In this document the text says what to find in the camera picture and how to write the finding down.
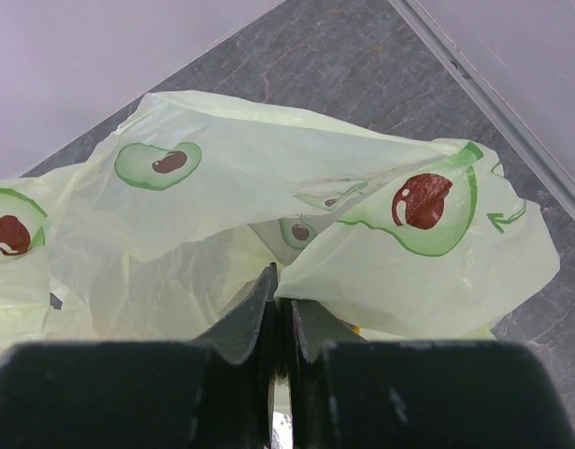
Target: avocado print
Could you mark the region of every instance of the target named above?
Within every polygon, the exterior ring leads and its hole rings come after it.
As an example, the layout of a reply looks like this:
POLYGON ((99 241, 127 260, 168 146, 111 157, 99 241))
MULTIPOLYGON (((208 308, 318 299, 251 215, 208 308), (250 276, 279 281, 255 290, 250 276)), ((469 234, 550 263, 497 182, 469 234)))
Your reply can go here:
POLYGON ((172 150, 131 143, 117 155, 115 172, 133 187, 161 191, 190 176, 201 160, 202 150, 191 142, 180 143, 172 150))
POLYGON ((47 213, 31 198, 0 188, 0 255, 17 256, 45 244, 47 213))
POLYGON ((478 187, 472 165, 481 158, 481 149, 469 142, 458 154, 393 181, 339 221, 387 232, 412 253, 442 256, 474 218, 478 187))
POLYGON ((352 199, 354 196, 361 194, 361 190, 364 189, 368 183, 366 181, 359 182, 349 188, 344 194, 337 192, 335 194, 329 194, 327 196, 312 196, 312 195, 296 195, 295 197, 300 201, 310 204, 316 209, 322 210, 334 210, 338 206, 346 203, 348 200, 352 199))
POLYGON ((303 250, 318 235, 314 228, 304 221, 303 217, 281 218, 279 226, 285 243, 294 250, 303 250))

